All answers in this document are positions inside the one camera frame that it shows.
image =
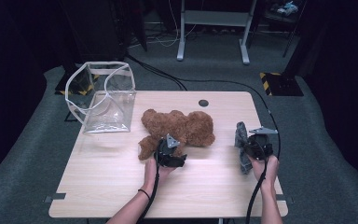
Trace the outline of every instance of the forearm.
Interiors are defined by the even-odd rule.
[[[276,200],[276,192],[273,185],[269,183],[263,183],[261,186],[261,195],[263,200],[261,223],[282,223],[282,217],[279,212]]]
[[[139,217],[146,209],[149,199],[142,191],[138,193],[124,205],[112,218],[109,219],[107,224],[134,224],[138,221]]]

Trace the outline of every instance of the person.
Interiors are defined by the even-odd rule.
[[[259,180],[264,171],[263,161],[249,158],[252,162],[255,178]],[[274,188],[275,179],[278,174],[279,161],[275,156],[268,157],[266,177],[261,184],[260,191],[262,195],[262,215],[261,223],[275,224],[282,223],[281,214],[276,201]],[[166,181],[168,175],[174,170],[172,167],[159,167],[159,182],[161,186]],[[149,159],[145,164],[145,180],[140,190],[135,196],[126,203],[106,224],[135,224],[149,203],[149,197],[153,193],[157,171],[157,162],[154,158]]]

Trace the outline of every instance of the teddy bear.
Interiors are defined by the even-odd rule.
[[[150,133],[139,142],[141,151],[138,159],[141,161],[146,160],[156,151],[158,141],[167,134],[180,143],[173,153],[174,157],[183,155],[185,145],[207,147],[215,139],[213,119],[203,111],[194,111],[186,116],[179,110],[161,113],[148,109],[144,112],[141,121]]]

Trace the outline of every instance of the light wood tabletop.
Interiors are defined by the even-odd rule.
[[[199,100],[208,101],[200,106]],[[146,217],[245,217],[255,189],[251,172],[241,173],[239,150],[234,147],[237,123],[247,130],[260,128],[255,104],[245,91],[137,91],[129,133],[79,132],[57,193],[51,217],[111,217],[140,188],[145,161],[138,160],[138,142],[148,136],[141,122],[143,113],[180,110],[185,115],[204,111],[213,118],[216,137],[210,147],[185,148],[184,167],[173,171],[158,187]],[[279,179],[277,194],[282,194]],[[278,201],[282,216],[286,201]],[[261,216],[260,192],[255,198],[253,217]]]

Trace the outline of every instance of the transparent bag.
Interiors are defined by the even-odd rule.
[[[83,91],[71,91],[78,87]],[[65,86],[65,101],[85,133],[130,132],[135,96],[131,68],[122,62],[84,63]]]

